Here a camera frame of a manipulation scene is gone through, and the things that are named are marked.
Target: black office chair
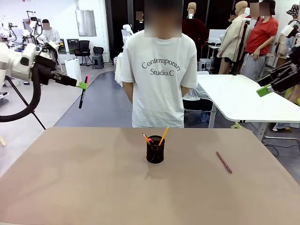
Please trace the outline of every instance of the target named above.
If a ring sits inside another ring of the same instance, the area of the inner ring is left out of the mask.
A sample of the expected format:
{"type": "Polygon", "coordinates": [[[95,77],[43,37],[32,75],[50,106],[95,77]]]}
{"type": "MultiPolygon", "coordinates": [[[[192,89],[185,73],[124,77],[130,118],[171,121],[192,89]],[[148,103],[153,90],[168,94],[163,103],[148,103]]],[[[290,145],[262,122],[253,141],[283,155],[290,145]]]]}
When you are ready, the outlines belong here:
{"type": "Polygon", "coordinates": [[[83,65],[83,58],[85,58],[85,65],[87,67],[89,67],[89,66],[91,66],[93,64],[92,60],[90,59],[90,48],[89,48],[89,45],[90,45],[90,41],[79,41],[79,49],[75,49],[74,50],[76,58],[78,56],[82,56],[82,64],[80,64],[80,66],[83,65]],[[90,62],[92,64],[88,65],[88,63],[86,61],[86,57],[88,57],[90,59],[90,62]]]}

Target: white t-shirt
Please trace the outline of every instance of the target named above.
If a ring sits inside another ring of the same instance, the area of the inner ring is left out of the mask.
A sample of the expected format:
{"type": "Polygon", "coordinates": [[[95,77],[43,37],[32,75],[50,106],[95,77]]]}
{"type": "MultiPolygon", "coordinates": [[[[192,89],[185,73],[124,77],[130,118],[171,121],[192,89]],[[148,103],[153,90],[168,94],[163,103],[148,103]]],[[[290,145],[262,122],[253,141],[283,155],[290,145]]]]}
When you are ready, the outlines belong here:
{"type": "Polygon", "coordinates": [[[56,44],[60,43],[60,36],[56,29],[51,28],[50,30],[44,30],[43,35],[46,38],[46,42],[53,41],[56,44]]]}
{"type": "Polygon", "coordinates": [[[124,46],[120,78],[134,83],[134,128],[183,128],[181,86],[198,85],[195,43],[184,34],[161,40],[135,33],[124,46]]]}

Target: red shirt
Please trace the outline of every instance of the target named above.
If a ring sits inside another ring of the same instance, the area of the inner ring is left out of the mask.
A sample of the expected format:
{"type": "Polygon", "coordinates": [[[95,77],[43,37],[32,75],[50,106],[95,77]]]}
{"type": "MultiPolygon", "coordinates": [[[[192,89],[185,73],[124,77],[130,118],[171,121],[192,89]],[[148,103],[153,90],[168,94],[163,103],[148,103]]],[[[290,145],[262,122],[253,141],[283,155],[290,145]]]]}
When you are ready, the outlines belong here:
{"type": "Polygon", "coordinates": [[[197,48],[201,48],[209,36],[205,24],[196,18],[182,21],[182,33],[188,35],[195,42],[197,48]]]}
{"type": "MultiPolygon", "coordinates": [[[[263,23],[263,19],[260,19],[256,26],[253,28],[246,47],[247,53],[254,53],[255,50],[265,43],[270,37],[277,35],[278,21],[271,18],[263,23]]],[[[270,45],[264,47],[261,50],[261,55],[266,55],[269,52],[270,45]]]]}

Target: hair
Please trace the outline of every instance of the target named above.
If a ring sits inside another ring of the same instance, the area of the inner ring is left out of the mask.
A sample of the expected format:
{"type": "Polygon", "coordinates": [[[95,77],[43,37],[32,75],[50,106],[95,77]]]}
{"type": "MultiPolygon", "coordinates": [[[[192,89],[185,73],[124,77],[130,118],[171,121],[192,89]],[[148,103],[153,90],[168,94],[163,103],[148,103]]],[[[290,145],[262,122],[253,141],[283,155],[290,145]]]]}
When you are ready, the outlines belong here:
{"type": "Polygon", "coordinates": [[[270,4],[270,14],[275,15],[276,2],[274,0],[263,0],[261,3],[269,3],[270,4]]]}

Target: black marker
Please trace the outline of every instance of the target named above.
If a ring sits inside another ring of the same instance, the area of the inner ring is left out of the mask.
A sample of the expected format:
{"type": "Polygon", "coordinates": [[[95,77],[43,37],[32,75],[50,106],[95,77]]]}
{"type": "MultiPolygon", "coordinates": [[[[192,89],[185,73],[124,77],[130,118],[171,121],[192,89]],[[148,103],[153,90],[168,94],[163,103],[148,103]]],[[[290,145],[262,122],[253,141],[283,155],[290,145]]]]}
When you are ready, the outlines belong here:
{"type": "MultiPolygon", "coordinates": [[[[87,75],[87,76],[85,77],[85,83],[86,83],[86,84],[88,83],[88,79],[89,79],[89,76],[87,75]]],[[[85,95],[85,89],[82,90],[82,94],[81,94],[81,98],[80,98],[80,103],[79,103],[79,108],[80,108],[80,109],[81,109],[82,106],[83,106],[84,95],[85,95]]]]}

